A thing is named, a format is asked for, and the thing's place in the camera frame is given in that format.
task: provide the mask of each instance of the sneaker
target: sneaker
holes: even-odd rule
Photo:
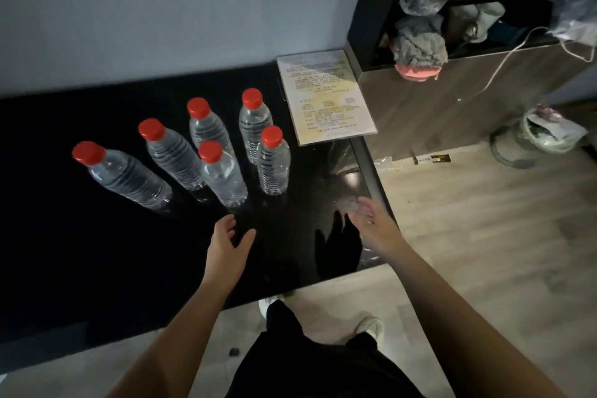
[[[261,314],[263,315],[263,317],[265,319],[267,319],[267,309],[268,309],[268,307],[270,305],[272,305],[276,301],[282,301],[282,302],[284,302],[284,296],[282,296],[280,294],[279,296],[272,296],[270,298],[265,298],[265,299],[259,300],[259,311],[261,311]]]
[[[362,334],[363,332],[366,332],[367,334],[373,337],[373,339],[377,342],[377,349],[382,347],[383,324],[379,318],[375,318],[374,316],[368,316],[365,319],[363,319],[354,330],[354,334]]]

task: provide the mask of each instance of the black pants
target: black pants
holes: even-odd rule
[[[236,371],[229,397],[421,396],[369,334],[346,345],[316,343],[282,301],[267,309],[266,327]]]

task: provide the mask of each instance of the plastic bottle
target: plastic bottle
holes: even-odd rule
[[[243,107],[238,117],[238,127],[243,136],[247,157],[252,164],[257,163],[257,146],[261,141],[261,133],[271,126],[272,114],[263,103],[263,95],[257,89],[243,92]]]
[[[153,161],[188,191],[205,187],[201,177],[201,159],[190,143],[178,132],[167,129],[155,118],[139,124],[139,134],[147,141]]]
[[[199,145],[199,155],[203,159],[201,174],[222,205],[242,205],[248,192],[236,158],[212,140]]]
[[[228,130],[221,118],[214,114],[204,98],[193,98],[187,103],[190,114],[189,130],[195,148],[206,140],[215,140],[225,152],[236,157]]]
[[[261,189],[268,195],[280,195],[288,187],[290,148],[278,126],[268,126],[261,133],[257,147],[257,171]]]
[[[72,154],[89,168],[94,180],[139,205],[159,210],[172,200],[170,185],[133,156],[88,141],[78,143]]]

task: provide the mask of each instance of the person's left hand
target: person's left hand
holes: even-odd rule
[[[257,233],[251,228],[235,248],[230,242],[235,225],[233,214],[228,214],[215,223],[211,244],[207,249],[205,274],[201,281],[202,285],[212,286],[226,296],[234,289],[245,270],[249,250]]]

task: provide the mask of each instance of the paper document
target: paper document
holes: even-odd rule
[[[375,134],[342,49],[278,57],[299,145]]]

